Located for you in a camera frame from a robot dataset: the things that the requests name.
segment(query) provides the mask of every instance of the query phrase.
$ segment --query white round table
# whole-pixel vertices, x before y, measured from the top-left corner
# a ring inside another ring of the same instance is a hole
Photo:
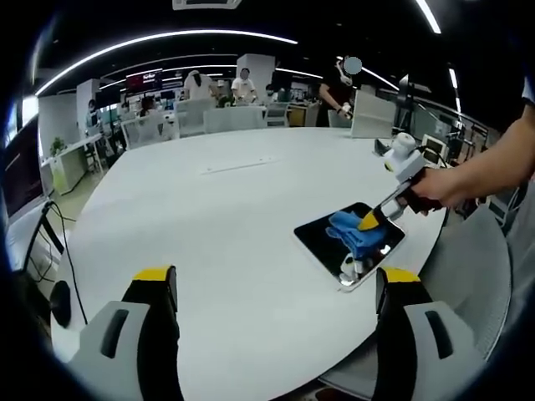
[[[69,238],[87,318],[140,270],[172,264],[186,400],[269,400],[318,377],[374,331],[376,284],[338,292],[293,230],[396,187],[373,143],[343,129],[261,129],[126,152]],[[419,272],[444,216],[407,211],[407,237],[384,264]],[[66,257],[59,279],[72,283]],[[71,305],[69,329],[52,318],[63,361],[84,326],[72,290]]]

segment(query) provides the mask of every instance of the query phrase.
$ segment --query white column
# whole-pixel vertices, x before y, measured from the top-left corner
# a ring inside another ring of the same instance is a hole
[[[79,141],[79,131],[76,127],[76,99],[75,94],[39,98],[39,137],[45,159],[50,157],[50,145],[56,137],[63,140],[66,145]]]
[[[90,79],[76,87],[76,115],[80,139],[85,138],[85,118],[87,116],[88,103],[91,99],[94,99],[99,87],[99,79]]]
[[[266,97],[266,85],[271,83],[275,71],[275,58],[263,54],[243,54],[237,60],[236,76],[240,76],[242,69],[249,69],[249,78],[257,89],[259,99]]]

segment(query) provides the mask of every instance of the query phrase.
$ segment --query ceiling air conditioner vent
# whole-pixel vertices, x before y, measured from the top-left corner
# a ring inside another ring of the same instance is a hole
[[[242,0],[173,0],[173,10],[193,10],[199,8],[224,8],[233,10]]]

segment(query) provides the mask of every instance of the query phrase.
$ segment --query potted plant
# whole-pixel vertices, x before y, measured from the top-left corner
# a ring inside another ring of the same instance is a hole
[[[52,157],[55,155],[58,155],[59,152],[61,152],[63,149],[65,149],[65,142],[59,137],[55,137],[52,144],[50,145],[50,154]]]

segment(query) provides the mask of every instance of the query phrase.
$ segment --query black ceiling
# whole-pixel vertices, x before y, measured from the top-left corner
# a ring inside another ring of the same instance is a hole
[[[138,63],[181,55],[269,54],[277,57],[282,68],[320,74],[326,57],[351,52],[362,59],[366,68],[394,83],[410,73],[414,81],[431,89],[431,99],[452,108],[455,108],[455,92],[448,68],[454,67],[462,111],[488,124],[503,126],[520,104],[520,64],[508,47],[506,35],[494,20],[487,18],[483,2],[427,0],[442,35],[431,31],[416,0],[243,0],[237,10],[179,12],[172,10],[171,0],[76,3],[64,8],[43,36],[40,69],[59,71],[125,40],[193,28],[266,33],[294,39],[298,45],[230,35],[137,43],[81,66],[53,85],[45,95],[75,88],[86,79],[100,78]],[[175,59],[151,64],[145,69],[233,63],[235,59]],[[121,79],[131,72],[110,78]],[[375,80],[370,76],[363,76],[363,79]],[[35,90],[44,82],[46,79],[38,80],[31,89]]]

